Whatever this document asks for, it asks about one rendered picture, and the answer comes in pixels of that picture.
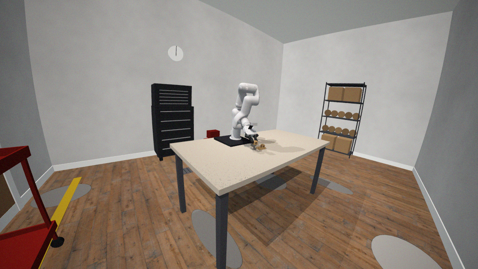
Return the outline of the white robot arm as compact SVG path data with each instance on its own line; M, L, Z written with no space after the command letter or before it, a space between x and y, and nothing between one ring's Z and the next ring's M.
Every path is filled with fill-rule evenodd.
M253 93L253 96L247 96L246 93ZM232 130L230 139L241 140L241 129L245 125L250 124L248 129L252 129L253 126L257 126L257 123L250 123L248 115L251 110L251 106L257 106L259 104L259 88L255 84L241 83L238 86L238 96L236 100L236 107L241 109L232 110Z

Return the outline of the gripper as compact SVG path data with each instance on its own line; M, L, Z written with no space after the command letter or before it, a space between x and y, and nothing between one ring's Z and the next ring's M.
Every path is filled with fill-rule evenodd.
M248 138L251 141L251 143L253 144L253 142L254 142L253 138L254 138L254 140L258 141L257 137L259 135L257 134L257 132L255 131L255 129L253 127L252 127L252 129L248 129L249 126L250 126L250 124L245 125L244 128L243 128L243 132L244 132L245 137Z

